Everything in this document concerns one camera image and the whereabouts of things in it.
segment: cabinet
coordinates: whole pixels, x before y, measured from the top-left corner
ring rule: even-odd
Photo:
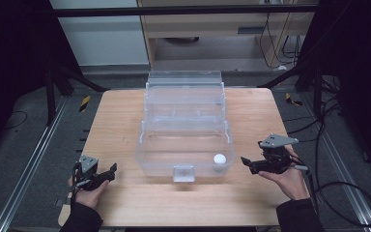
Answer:
[[[261,0],[137,0],[139,7],[249,6],[261,2]],[[317,0],[286,0],[284,4],[317,2]],[[312,17],[313,13],[143,15],[141,22],[151,67],[154,66],[158,38],[246,36],[247,33],[261,35],[264,29],[267,33],[261,40],[261,46],[267,63],[275,65],[277,61],[275,53],[281,49],[285,37],[306,35]]]

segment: clear plastic container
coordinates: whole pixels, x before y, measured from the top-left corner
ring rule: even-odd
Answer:
[[[221,72],[150,72],[135,157],[147,176],[221,176],[234,161]]]

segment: wooden table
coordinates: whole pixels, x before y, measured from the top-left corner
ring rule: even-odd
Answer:
[[[223,177],[174,184],[172,177],[147,177],[134,159],[144,90],[104,93],[83,154],[98,158],[98,172],[118,163],[98,205],[103,226],[261,226],[277,225],[275,208],[288,198],[279,187],[251,175],[240,156],[263,160],[257,141],[286,135],[269,89],[226,88],[236,160]],[[64,205],[59,224],[70,206]]]

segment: yellow tape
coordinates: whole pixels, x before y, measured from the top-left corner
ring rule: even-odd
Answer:
[[[87,104],[89,103],[89,100],[90,100],[89,95],[84,97],[84,99],[82,101],[82,104],[80,105],[79,112],[84,112],[84,110],[86,109]]]
[[[294,104],[294,105],[297,105],[297,106],[302,106],[302,101],[292,101],[291,95],[288,94],[288,93],[285,94],[285,101],[287,103],[291,103],[291,104]]]

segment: black curtain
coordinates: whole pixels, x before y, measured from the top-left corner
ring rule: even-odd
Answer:
[[[371,1],[320,3],[326,8],[315,14],[301,51],[314,62],[297,84],[313,85],[316,65],[322,74],[337,76],[344,116],[371,158]]]
[[[50,60],[82,75],[58,19],[33,14],[51,9],[48,0],[0,0],[0,133],[16,99],[45,85]]]

